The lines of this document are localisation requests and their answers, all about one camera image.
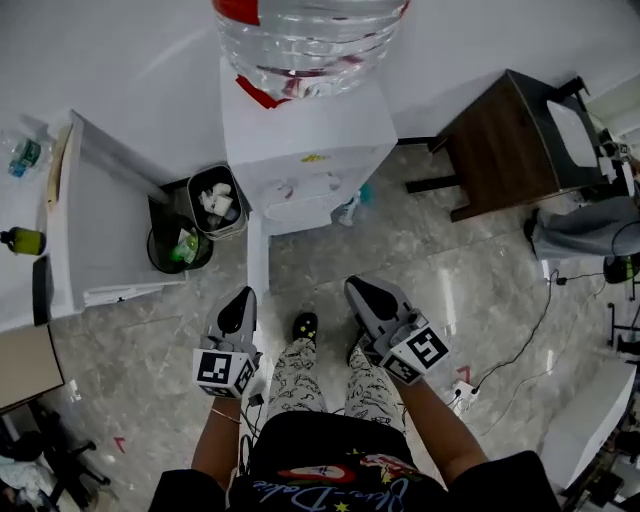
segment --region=patterned pajama pants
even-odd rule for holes
[[[287,411],[327,412],[316,382],[315,363],[315,344],[304,338],[294,341],[280,355],[269,390],[267,420]],[[404,432],[385,371],[371,366],[359,347],[354,350],[349,366],[352,373],[347,384],[344,415],[376,421]]]

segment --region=green bottle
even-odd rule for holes
[[[47,245],[44,233],[24,228],[11,228],[0,233],[0,242],[16,254],[32,254],[40,256]]]

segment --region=bracelet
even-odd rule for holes
[[[214,409],[213,407],[211,408],[212,412],[215,412],[216,414],[218,414],[219,416],[223,416],[224,418],[227,418],[228,420],[233,421],[234,423],[237,423],[238,425],[240,425],[240,421],[232,418],[231,416],[227,416],[225,413],[218,411],[217,409]]]

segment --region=marble floor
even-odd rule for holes
[[[470,367],[475,384],[520,350],[549,290],[521,232],[533,206],[452,224],[449,212],[464,201],[459,189],[414,196],[403,190],[409,179],[451,172],[445,152],[396,148],[371,178],[372,198],[357,210],[353,227],[334,224],[272,240],[271,296],[256,335],[265,353],[263,382],[291,320],[311,307],[321,324],[320,386],[330,411],[342,407],[344,356],[356,332],[342,288],[352,274],[399,284],[440,329],[451,355],[427,380],[447,401],[460,368]],[[577,204],[563,196],[543,206],[565,213]],[[112,479],[122,510],[145,510],[161,472],[190,463],[211,406],[191,384],[192,349],[214,300],[246,283],[245,250],[244,235],[220,242],[212,261],[182,286],[52,325],[67,385],[46,400],[77,438],[98,444],[90,462]],[[571,260],[558,268],[570,277],[598,272],[599,265]],[[596,296],[602,279],[553,286],[548,314],[522,357],[487,379],[475,403],[457,407],[489,456],[537,450],[553,415],[609,357],[602,350],[606,304],[615,302],[623,316],[634,306],[624,286],[607,286]],[[407,431],[416,463],[435,474],[410,421]],[[124,438],[124,452],[114,438]]]

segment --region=trash can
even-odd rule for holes
[[[188,236],[195,238],[196,241],[196,247],[191,247],[195,257],[190,261],[181,259],[178,250],[181,239],[184,241]],[[206,265],[213,254],[213,241],[196,229],[196,225],[190,218],[170,214],[153,223],[147,238],[147,254],[153,266],[160,272],[179,274],[185,270],[194,270]]]
[[[228,197],[232,200],[231,207],[235,208],[239,215],[235,220],[223,217],[215,229],[212,229],[209,223],[209,217],[212,214],[207,212],[200,203],[200,195],[202,192],[212,190],[218,183],[224,183],[231,187]],[[187,193],[196,226],[210,240],[217,241],[232,237],[247,227],[246,200],[228,165],[220,163],[193,175],[187,183]]]

